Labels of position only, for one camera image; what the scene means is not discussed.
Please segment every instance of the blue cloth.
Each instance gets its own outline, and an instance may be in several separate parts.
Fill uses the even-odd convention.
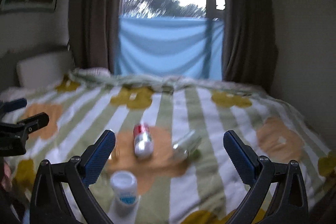
[[[116,75],[183,75],[196,79],[222,79],[222,21],[121,17],[119,24]]]

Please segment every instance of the white bottle cap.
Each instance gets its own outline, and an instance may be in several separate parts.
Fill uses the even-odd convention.
[[[147,158],[149,157],[154,151],[154,144],[152,142],[138,142],[134,146],[134,153],[139,158]]]
[[[133,205],[137,202],[137,178],[131,172],[115,172],[110,178],[110,183],[119,202],[124,205]]]

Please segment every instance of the tree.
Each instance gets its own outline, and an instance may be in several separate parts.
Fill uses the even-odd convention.
[[[205,10],[196,4],[181,6],[179,0],[125,0],[124,13],[131,17],[204,17]]]

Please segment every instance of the gray wall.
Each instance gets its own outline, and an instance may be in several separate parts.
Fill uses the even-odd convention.
[[[336,0],[273,0],[278,63],[271,95],[336,149]]]
[[[0,91],[17,85],[17,61],[68,43],[68,0],[56,10],[0,14]]]

